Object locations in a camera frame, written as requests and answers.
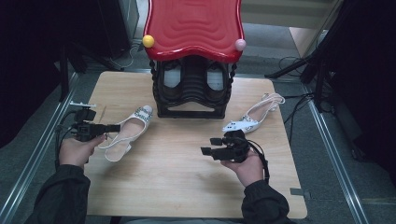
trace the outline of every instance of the pink ball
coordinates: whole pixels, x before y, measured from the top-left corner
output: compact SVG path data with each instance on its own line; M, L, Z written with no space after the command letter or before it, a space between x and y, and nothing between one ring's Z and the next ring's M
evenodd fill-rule
M235 48L239 51L242 51L247 46L247 42L244 39L237 39L235 41Z

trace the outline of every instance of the gray floor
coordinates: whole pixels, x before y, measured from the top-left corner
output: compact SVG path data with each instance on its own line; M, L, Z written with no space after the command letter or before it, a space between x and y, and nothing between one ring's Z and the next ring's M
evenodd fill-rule
M292 41L288 28L264 26L257 24L244 24L248 48L238 63L237 75L240 77L263 78L294 61L293 58L282 60L285 57L298 57L298 52ZM149 61L145 51L133 50L133 63L126 67L126 72L148 71ZM119 64L129 64L132 61L128 52L120 59L114 60ZM106 69L87 58L89 64L86 74L78 74L76 90L72 99L75 102L88 102L94 85L101 72ZM275 89L283 96L300 95L305 93L304 86L300 83L298 71L293 71L292 76L285 75L274 81ZM7 198L19 180L20 174L36 144L40 141L50 121L51 115L60 106L58 99L60 88L57 88L42 106L28 120L18 136L7 146L0 149L0 204L3 207ZM294 108L299 99L289 99L280 107L285 119ZM290 142L291 152L300 178L308 216L297 223L355 223L356 219L351 212L343 183L333 166L329 149L323 142L322 133L315 120L315 109L306 105L299 110L294 118L293 138ZM347 176L353 189L359 196L363 211L370 223L396 223L396 190L389 181L388 174L377 164L355 161L351 154L351 146L343 133L337 118L332 114L321 115L326 121L330 137L336 147ZM290 135L290 123L285 124L285 129ZM12 210L15 214L11 223L23 223L33 209L35 196L44 181L53 174L53 149L54 140L50 139L48 146L38 148L42 152L42 161L23 196ZM86 223L109 223L110 217L88 216ZM364 220L356 223L367 223Z

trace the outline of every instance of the small ball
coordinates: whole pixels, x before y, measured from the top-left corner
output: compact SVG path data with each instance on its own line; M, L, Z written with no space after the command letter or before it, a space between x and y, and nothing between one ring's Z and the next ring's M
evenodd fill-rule
M143 36L143 45L148 49L152 48L152 46L154 46L154 37L151 35Z
M235 41L235 48L239 51L242 51L247 46L247 42L244 39L237 39Z

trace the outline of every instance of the hand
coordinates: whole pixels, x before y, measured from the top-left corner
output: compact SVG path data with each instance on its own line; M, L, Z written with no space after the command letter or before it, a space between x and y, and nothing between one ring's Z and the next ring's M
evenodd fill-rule
M244 187L264 179L262 161L252 150L247 153L247 158L241 163L222 161L221 164L233 170Z
M59 164L76 165L84 169L84 164L93 154L94 148L105 141L106 136L100 135L88 142L80 142L74 138L62 141L59 153Z

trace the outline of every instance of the dark sleeve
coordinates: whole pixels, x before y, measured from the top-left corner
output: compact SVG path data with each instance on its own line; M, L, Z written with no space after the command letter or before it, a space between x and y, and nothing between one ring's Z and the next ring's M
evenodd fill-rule
M242 214L246 223L294 223L287 217L289 204L286 198L259 180L245 188Z
M91 181L74 165L61 165L41 187L25 223L85 223Z

